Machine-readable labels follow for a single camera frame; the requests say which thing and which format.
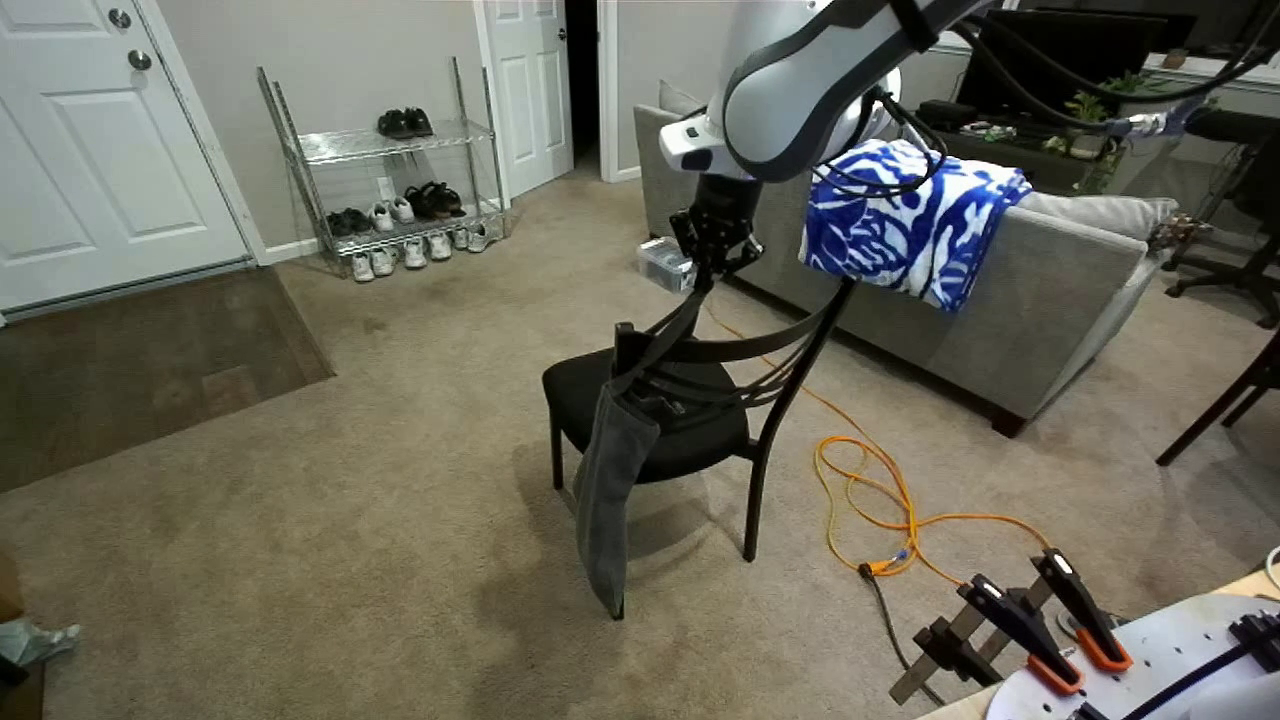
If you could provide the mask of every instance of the shoe rack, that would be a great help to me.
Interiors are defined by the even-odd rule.
[[[444,265],[456,253],[481,255],[509,234],[492,105],[484,98],[484,122],[467,114],[456,60],[451,92],[459,118],[433,114],[424,136],[394,138],[375,129],[375,114],[366,129],[300,131],[282,83],[262,69],[256,69],[256,80],[305,196],[305,213],[339,277],[363,282],[393,277],[394,266],[417,272]],[[492,158],[497,196],[481,192],[474,153],[488,153]]]

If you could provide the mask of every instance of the gray couch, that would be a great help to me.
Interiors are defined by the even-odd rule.
[[[657,148],[665,118],[672,114],[659,106],[636,106],[651,234],[668,234],[668,217],[682,213],[695,189],[695,179],[672,173]],[[808,179],[763,189],[754,234],[769,253],[741,272],[746,289],[791,309],[814,309],[830,291],[830,277],[795,261],[802,196]],[[1170,200],[1105,200],[1105,213],[1120,203],[1120,217],[1126,217],[1117,218],[1126,231],[1106,231],[1094,227],[1094,213],[1084,224],[1059,217],[1059,207],[1070,213],[1070,200],[1044,200],[1044,207],[1026,207],[1024,200],[1002,217],[964,310],[942,317],[911,294],[859,289],[839,317],[839,333],[978,400],[998,432],[1021,432],[1120,333],[1163,261],[1146,253],[1146,234],[1170,213]]]

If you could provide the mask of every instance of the white door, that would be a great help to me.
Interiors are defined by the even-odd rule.
[[[236,255],[133,0],[0,0],[0,309]]]
[[[562,0],[484,0],[509,192],[573,169]]]

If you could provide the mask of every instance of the brown rug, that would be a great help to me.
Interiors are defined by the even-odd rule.
[[[322,375],[262,266],[0,329],[0,493]]]

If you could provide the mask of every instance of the blue and white blanket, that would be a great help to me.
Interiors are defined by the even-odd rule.
[[[1015,169],[868,138],[813,173],[802,265],[959,310],[998,217],[1033,192]]]

